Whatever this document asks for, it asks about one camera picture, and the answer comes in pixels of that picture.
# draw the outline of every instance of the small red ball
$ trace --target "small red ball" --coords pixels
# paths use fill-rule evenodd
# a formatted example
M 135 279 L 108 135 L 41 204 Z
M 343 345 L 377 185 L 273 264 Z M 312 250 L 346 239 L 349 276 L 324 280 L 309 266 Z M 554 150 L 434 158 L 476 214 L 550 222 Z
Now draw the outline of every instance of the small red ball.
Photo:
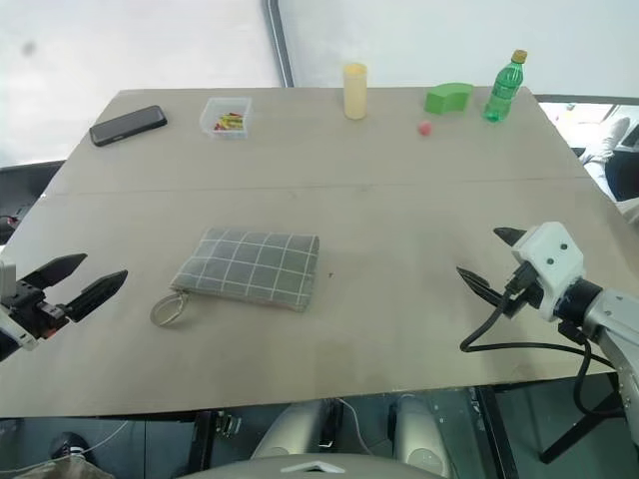
M 423 137 L 427 137 L 430 135 L 430 132 L 432 132 L 432 123 L 424 120 L 419 124 L 418 130 Z

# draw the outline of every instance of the bottle label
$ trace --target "bottle label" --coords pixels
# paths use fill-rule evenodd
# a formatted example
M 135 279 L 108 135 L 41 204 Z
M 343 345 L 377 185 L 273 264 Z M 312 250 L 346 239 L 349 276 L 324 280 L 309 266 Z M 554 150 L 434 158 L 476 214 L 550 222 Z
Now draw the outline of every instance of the bottle label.
M 492 95 L 497 98 L 501 98 L 502 100 L 512 100 L 517 94 L 517 90 L 519 90 L 519 87 L 506 87 L 499 84 L 498 82 L 495 82 L 494 86 L 492 87 Z

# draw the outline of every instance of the plastic container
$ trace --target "plastic container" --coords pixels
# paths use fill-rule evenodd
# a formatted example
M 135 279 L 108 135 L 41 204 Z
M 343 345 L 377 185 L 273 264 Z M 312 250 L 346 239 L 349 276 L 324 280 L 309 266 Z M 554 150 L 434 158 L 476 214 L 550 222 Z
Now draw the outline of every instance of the plastic container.
M 244 139 L 249 136 L 251 125 L 251 98 L 223 98 L 212 97 L 204 107 L 200 116 L 200 128 L 211 138 Z M 215 130 L 220 118 L 228 114 L 242 115 L 241 130 Z
M 509 65 L 506 65 L 495 79 L 490 100 L 483 110 L 483 118 L 491 123 L 503 122 L 510 113 L 510 104 L 523 83 L 525 50 L 515 50 Z
M 343 113 L 351 120 L 366 116 L 366 74 L 361 63 L 343 67 Z

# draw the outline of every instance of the beige table surface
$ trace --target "beige table surface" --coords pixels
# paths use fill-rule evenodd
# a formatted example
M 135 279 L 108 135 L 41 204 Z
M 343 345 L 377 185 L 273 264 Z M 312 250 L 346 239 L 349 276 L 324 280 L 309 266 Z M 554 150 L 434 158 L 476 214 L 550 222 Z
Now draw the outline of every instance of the beige table surface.
M 464 354 L 459 341 L 490 313 L 455 272 L 496 288 L 516 262 L 491 232 L 566 224 L 588 277 L 639 292 L 638 241 L 527 90 L 508 121 L 465 114 L 416 125 L 423 89 L 369 91 L 346 120 L 335 90 L 124 92 L 101 119 L 150 104 L 169 125 L 105 148 L 85 138 L 3 251 L 19 274 L 86 252 L 48 291 L 68 301 L 95 277 L 130 275 L 116 296 L 33 352 L 0 365 L 0 416 L 93 415 L 288 402 L 574 375 L 556 351 Z M 245 141 L 208 139 L 210 96 L 251 96 Z M 148 318 L 211 226 L 315 233 L 309 310 L 196 297 L 184 319 Z M 527 308 L 486 341 L 567 343 Z M 593 371 L 601 370 L 593 366 Z

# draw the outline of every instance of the clear plastic box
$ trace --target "clear plastic box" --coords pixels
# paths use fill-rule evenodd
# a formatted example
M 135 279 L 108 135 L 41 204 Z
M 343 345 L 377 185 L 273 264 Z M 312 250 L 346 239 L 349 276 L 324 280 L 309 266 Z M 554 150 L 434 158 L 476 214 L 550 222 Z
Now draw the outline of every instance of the clear plastic box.
M 222 115 L 237 113 L 242 115 L 241 130 L 214 130 Z M 212 97 L 207 102 L 200 116 L 200 128 L 211 138 L 243 139 L 249 136 L 251 122 L 251 98 L 222 98 Z

